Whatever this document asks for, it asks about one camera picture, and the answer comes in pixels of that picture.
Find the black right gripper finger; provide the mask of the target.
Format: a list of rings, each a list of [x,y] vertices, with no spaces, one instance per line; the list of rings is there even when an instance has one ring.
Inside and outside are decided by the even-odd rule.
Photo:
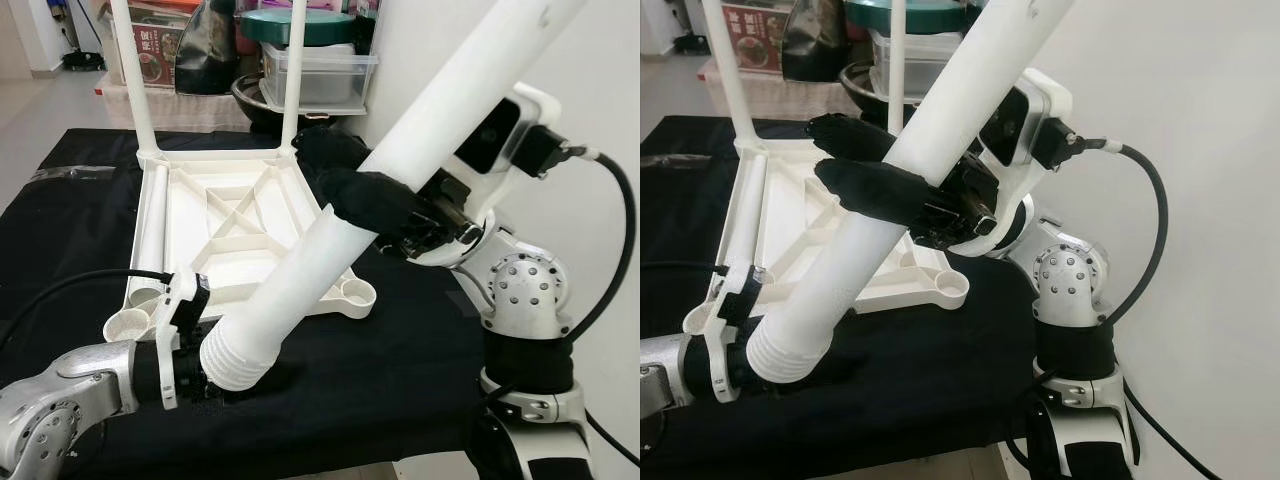
[[[424,198],[379,172],[330,169],[320,189],[335,216],[380,236],[417,236],[442,227]]]
[[[879,161],[820,160],[814,173],[850,212],[901,227],[925,225],[931,184],[920,175]]]
[[[298,164],[311,174],[314,186],[361,186],[376,180],[371,174],[357,172],[372,151],[358,136],[315,125],[300,131],[293,138],[293,147]]]
[[[881,163],[896,141],[890,132],[840,113],[812,118],[805,133],[827,154],[819,164]]]

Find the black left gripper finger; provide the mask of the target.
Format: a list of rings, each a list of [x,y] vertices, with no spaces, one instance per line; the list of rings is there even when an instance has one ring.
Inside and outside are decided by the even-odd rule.
[[[861,369],[861,353],[837,355],[832,352],[800,381],[800,387],[803,389],[812,389],[846,383],[859,374]]]
[[[262,396],[278,394],[284,390],[289,390],[303,375],[303,365],[296,362],[279,362],[273,365],[260,379],[251,387],[241,392],[239,397],[242,399],[256,398]]]

